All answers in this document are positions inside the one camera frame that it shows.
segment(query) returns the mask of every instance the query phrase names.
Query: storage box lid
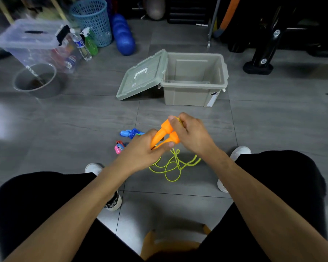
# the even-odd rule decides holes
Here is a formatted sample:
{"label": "storage box lid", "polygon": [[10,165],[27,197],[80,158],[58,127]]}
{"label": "storage box lid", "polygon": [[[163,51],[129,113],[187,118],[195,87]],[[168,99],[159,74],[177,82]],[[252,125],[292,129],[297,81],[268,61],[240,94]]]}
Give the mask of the storage box lid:
{"label": "storage box lid", "polygon": [[0,48],[54,49],[66,21],[18,19],[0,35]]}
{"label": "storage box lid", "polygon": [[166,70],[167,61],[167,52],[162,49],[153,56],[141,61],[138,65],[128,69],[120,84],[117,98],[123,100],[160,84]]}

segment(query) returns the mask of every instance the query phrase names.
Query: green spray bottle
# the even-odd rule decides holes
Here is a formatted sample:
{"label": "green spray bottle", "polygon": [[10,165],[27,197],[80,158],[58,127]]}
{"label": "green spray bottle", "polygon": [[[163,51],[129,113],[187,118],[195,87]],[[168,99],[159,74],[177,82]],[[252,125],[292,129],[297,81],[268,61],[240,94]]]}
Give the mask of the green spray bottle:
{"label": "green spray bottle", "polygon": [[90,37],[90,32],[91,31],[92,30],[89,27],[87,27],[87,28],[83,29],[83,31],[81,31],[80,34],[84,35],[85,45],[86,45],[87,49],[89,50],[90,54],[92,56],[94,56],[98,53],[98,49],[97,49],[97,46],[96,46],[95,42]]}

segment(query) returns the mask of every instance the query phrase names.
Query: blue jump rope handle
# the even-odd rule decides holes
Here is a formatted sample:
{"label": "blue jump rope handle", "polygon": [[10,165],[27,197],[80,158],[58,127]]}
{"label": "blue jump rope handle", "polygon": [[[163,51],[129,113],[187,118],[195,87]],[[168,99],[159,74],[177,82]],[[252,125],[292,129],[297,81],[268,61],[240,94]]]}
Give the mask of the blue jump rope handle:
{"label": "blue jump rope handle", "polygon": [[126,130],[126,131],[121,131],[120,136],[130,138],[132,140],[133,137],[136,136],[136,134],[143,135],[144,132],[139,131],[138,129],[134,128],[132,130]]}

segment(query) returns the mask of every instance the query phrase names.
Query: gray plastic storage box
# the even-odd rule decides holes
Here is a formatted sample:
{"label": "gray plastic storage box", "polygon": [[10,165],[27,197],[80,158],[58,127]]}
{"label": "gray plastic storage box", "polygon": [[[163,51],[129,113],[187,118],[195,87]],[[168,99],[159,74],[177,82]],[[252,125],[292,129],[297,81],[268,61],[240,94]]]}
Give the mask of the gray plastic storage box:
{"label": "gray plastic storage box", "polygon": [[227,79],[221,54],[162,49],[127,70],[117,98],[123,100],[160,84],[167,105],[212,106],[221,90],[226,91]]}

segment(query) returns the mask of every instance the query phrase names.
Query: gray bowl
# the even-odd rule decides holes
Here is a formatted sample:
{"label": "gray bowl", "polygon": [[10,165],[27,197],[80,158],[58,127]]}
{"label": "gray bowl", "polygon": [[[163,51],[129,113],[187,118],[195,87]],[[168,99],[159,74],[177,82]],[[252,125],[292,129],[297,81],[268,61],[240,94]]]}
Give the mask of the gray bowl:
{"label": "gray bowl", "polygon": [[56,96],[61,92],[62,84],[55,66],[49,63],[38,63],[30,68],[44,80],[44,85],[28,69],[24,68],[13,79],[13,87],[16,90],[40,99]]}

